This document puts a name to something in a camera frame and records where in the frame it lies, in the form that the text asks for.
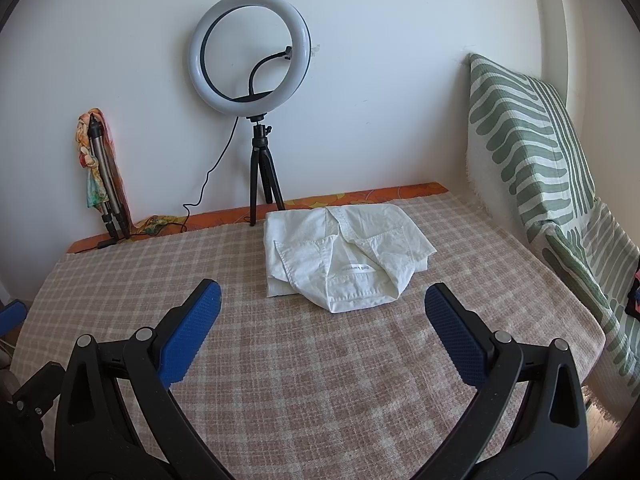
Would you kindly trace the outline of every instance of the green striped blanket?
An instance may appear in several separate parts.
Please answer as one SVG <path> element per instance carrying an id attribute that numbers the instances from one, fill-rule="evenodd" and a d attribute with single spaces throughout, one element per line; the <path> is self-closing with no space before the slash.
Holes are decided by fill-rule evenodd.
<path id="1" fill-rule="evenodd" d="M 640 392 L 640 322 L 624 312 L 640 251 L 596 197 L 558 92 L 477 54 L 470 62 L 470 181 L 600 323 L 607 342 L 587 382 L 622 419 Z"/>

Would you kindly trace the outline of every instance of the silver screw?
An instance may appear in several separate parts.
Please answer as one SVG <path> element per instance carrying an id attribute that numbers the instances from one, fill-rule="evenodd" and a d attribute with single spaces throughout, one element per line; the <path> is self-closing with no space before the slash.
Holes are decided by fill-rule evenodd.
<path id="1" fill-rule="evenodd" d="M 90 336 L 90 335 L 88 335 L 88 334 L 84 334 L 84 335 L 81 335 L 81 336 L 78 338 L 78 340 L 76 341 L 76 344 L 77 344 L 79 347 L 84 348 L 84 347 L 85 347 L 85 346 L 87 346 L 90 342 L 91 342 L 91 336 Z"/>
<path id="2" fill-rule="evenodd" d="M 154 333 L 151 332 L 151 329 L 145 326 L 144 328 L 141 328 L 136 332 L 136 339 L 138 341 L 146 341 L 147 339 L 151 338 L 153 334 Z"/>
<path id="3" fill-rule="evenodd" d="M 503 344 L 510 343 L 513 340 L 511 334 L 509 332 L 505 332 L 504 330 L 498 330 L 496 333 L 494 333 L 494 337 L 498 343 Z"/>
<path id="4" fill-rule="evenodd" d="M 556 340 L 554 341 L 554 345 L 556 345 L 556 348 L 557 348 L 558 350 L 561 350 L 561 351 L 563 351 L 563 352 L 564 352 L 565 350 L 568 350 L 568 349 L 569 349 L 569 343 L 568 343 L 567 341 L 565 341 L 564 339 L 560 339 L 560 338 L 556 339 Z"/>

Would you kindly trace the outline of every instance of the checkered tablecloth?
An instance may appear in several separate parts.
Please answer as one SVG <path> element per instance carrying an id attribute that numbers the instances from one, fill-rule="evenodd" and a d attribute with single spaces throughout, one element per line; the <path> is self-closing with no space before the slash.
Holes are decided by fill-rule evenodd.
<path id="1" fill-rule="evenodd" d="M 297 295 L 268 299 L 262 225 L 220 226 L 65 255 L 31 308 L 12 371 L 25 381 L 49 360 L 66 365 L 83 333 L 107 341 L 153 326 L 212 278 L 222 312 L 172 392 L 226 468 L 255 480 L 408 479 L 428 459 L 475 393 L 424 314 L 434 282 L 447 283 L 492 330 L 531 344 L 565 338 L 580 378 L 587 375 L 604 335 L 526 248 L 449 193 L 392 203 L 438 250 L 396 302 L 331 314 Z M 123 390 L 142 442 L 159 454 Z M 488 452 L 499 449 L 517 407 L 507 408 Z M 54 409 L 49 452 L 53 425 Z"/>

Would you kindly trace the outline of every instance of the folded white shirt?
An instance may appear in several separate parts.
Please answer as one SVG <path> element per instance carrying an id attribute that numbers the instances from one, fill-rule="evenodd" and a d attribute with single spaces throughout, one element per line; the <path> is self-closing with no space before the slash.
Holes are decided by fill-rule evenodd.
<path id="1" fill-rule="evenodd" d="M 267 213 L 268 296 L 300 293 L 330 312 L 395 301 L 436 249 L 398 206 Z"/>

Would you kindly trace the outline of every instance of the ring light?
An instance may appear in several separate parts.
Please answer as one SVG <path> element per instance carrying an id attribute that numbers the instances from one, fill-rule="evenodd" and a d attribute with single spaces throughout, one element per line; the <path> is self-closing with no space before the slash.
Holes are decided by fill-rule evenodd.
<path id="1" fill-rule="evenodd" d="M 204 53 L 213 28 L 233 10 L 265 7 L 275 12 L 287 25 L 292 42 L 289 71 L 277 88 L 239 98 L 224 95 L 212 83 L 205 67 Z M 311 36 L 305 20 L 285 0 L 220 0 L 198 22 L 189 46 L 189 74 L 200 97 L 219 112 L 237 117 L 264 115 L 289 99 L 306 75 L 311 60 Z"/>

